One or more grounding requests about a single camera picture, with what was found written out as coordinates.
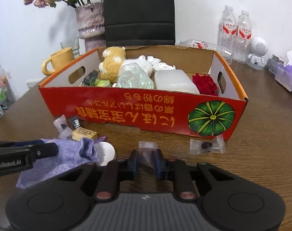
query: box handle hole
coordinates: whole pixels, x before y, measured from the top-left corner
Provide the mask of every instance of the box handle hole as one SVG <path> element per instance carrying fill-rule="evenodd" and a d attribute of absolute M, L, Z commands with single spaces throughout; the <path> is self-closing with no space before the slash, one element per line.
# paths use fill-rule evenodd
<path fill-rule="evenodd" d="M 70 84 L 74 84 L 78 79 L 80 79 L 85 74 L 85 68 L 83 66 L 79 67 L 76 71 L 72 72 L 68 81 Z"/>
<path fill-rule="evenodd" d="M 221 71 L 218 74 L 218 84 L 219 84 L 221 93 L 224 94 L 224 92 L 226 90 L 226 81 L 225 81 L 225 78 L 224 78 L 223 73 Z"/>

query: yellow plush toy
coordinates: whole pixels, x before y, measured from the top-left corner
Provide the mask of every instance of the yellow plush toy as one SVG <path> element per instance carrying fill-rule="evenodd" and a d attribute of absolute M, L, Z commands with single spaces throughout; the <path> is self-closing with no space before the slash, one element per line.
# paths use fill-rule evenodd
<path fill-rule="evenodd" d="M 126 59 L 125 50 L 125 47 L 109 47 L 103 51 L 104 61 L 99 64 L 102 79 L 117 82 L 120 66 Z"/>

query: green pumpkin illustration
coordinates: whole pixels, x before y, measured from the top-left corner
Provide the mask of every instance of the green pumpkin illustration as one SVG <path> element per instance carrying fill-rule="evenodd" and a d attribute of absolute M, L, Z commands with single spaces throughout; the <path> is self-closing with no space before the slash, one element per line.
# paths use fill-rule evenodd
<path fill-rule="evenodd" d="M 200 136 L 218 136 L 230 128 L 235 110 L 222 101 L 199 104 L 188 115 L 189 128 Z"/>

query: white robot speaker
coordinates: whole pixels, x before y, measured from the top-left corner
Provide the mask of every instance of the white robot speaker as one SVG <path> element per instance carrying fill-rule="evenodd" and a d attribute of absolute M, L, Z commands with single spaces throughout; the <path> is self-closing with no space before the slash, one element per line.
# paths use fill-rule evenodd
<path fill-rule="evenodd" d="M 251 42 L 250 50 L 252 51 L 252 54 L 248 55 L 250 63 L 264 67 L 265 62 L 262 57 L 268 52 L 266 41 L 260 37 L 254 37 Z"/>

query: white round lid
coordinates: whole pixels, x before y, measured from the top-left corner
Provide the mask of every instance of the white round lid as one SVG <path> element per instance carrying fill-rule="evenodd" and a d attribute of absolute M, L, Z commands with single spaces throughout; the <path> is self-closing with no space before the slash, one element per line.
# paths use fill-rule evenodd
<path fill-rule="evenodd" d="M 97 154 L 99 158 L 98 166 L 106 166 L 109 161 L 116 158 L 114 147 L 108 142 L 99 142 L 97 147 Z"/>
<path fill-rule="evenodd" d="M 250 15 L 250 12 L 247 10 L 241 10 L 242 15 Z"/>
<path fill-rule="evenodd" d="M 232 6 L 225 5 L 225 9 L 233 10 L 234 8 Z"/>

